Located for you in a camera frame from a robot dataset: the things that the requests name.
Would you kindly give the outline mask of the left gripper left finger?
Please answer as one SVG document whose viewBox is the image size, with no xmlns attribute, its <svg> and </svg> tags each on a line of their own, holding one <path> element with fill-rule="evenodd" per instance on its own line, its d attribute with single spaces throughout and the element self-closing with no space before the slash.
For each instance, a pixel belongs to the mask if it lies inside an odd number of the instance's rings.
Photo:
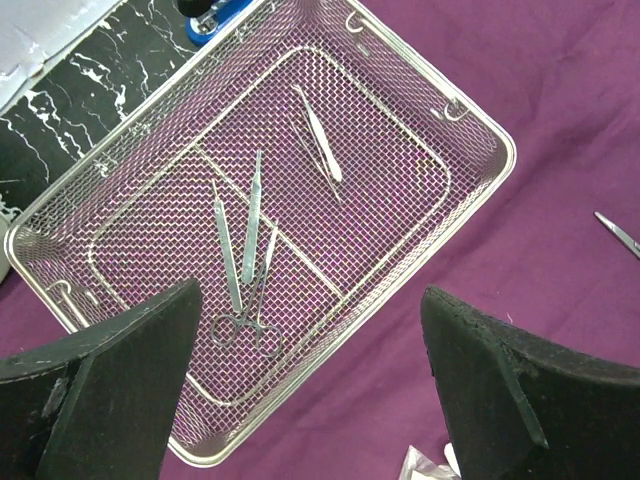
<svg viewBox="0 0 640 480">
<path fill-rule="evenodd" d="M 158 478 L 201 308 L 198 281 L 184 280 L 2 359 L 2 478 Z"/>
</svg>

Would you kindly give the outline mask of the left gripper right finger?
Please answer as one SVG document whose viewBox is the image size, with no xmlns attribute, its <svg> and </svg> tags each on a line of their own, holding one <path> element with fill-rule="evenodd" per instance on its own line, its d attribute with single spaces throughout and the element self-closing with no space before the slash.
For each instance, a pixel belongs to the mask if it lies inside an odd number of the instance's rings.
<svg viewBox="0 0 640 480">
<path fill-rule="evenodd" d="M 421 325 L 462 478 L 638 478 L 638 368 L 544 339 L 435 285 Z"/>
</svg>

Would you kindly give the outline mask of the small white packet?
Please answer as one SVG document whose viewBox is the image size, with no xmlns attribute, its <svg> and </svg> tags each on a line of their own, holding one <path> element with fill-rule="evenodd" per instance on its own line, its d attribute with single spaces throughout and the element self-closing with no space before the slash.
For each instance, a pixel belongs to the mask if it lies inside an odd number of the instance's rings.
<svg viewBox="0 0 640 480">
<path fill-rule="evenodd" d="M 410 445 L 398 475 L 399 480 L 460 480 L 460 468 L 451 442 L 444 447 L 444 464 L 436 464 Z"/>
</svg>

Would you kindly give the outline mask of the metal surgical scissors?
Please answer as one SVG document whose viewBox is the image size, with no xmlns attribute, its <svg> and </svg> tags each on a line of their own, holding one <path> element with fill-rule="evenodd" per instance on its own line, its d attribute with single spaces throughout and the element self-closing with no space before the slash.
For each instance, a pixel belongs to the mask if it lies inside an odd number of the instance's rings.
<svg viewBox="0 0 640 480">
<path fill-rule="evenodd" d="M 633 239 L 626 231 L 616 225 L 602 213 L 595 211 L 594 216 L 599 222 L 621 243 L 623 244 L 637 259 L 640 259 L 639 242 Z"/>
</svg>

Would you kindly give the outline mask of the wire mesh metal tray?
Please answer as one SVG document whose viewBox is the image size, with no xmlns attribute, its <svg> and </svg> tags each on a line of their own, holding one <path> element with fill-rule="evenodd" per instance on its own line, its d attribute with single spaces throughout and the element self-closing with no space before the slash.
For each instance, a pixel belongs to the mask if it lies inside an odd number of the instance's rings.
<svg viewBox="0 0 640 480">
<path fill-rule="evenodd" d="M 342 170 L 338 201 L 298 84 Z M 261 207 L 242 282 L 256 152 Z M 9 261 L 69 332 L 188 278 L 202 313 L 169 440 L 221 464 L 394 295 L 512 172 L 511 136 L 357 1 L 251 1 L 14 223 Z M 232 307 L 214 214 L 224 202 L 243 308 L 275 223 L 261 312 L 283 334 L 219 347 Z"/>
</svg>

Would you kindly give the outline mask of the purple cloth wrap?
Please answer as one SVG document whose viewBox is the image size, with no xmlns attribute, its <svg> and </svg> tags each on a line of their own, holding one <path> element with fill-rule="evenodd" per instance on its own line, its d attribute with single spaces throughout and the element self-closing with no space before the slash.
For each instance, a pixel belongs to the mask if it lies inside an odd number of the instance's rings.
<svg viewBox="0 0 640 480">
<path fill-rule="evenodd" d="M 420 331 L 436 284 L 518 327 L 639 362 L 639 262 L 596 219 L 639 233 L 635 1 L 370 1 L 367 8 L 517 147 L 494 196 L 221 465 L 173 454 L 166 479 L 391 479 L 447 440 Z M 19 215 L 195 53 L 170 1 L 6 1 L 1 211 Z"/>
</svg>

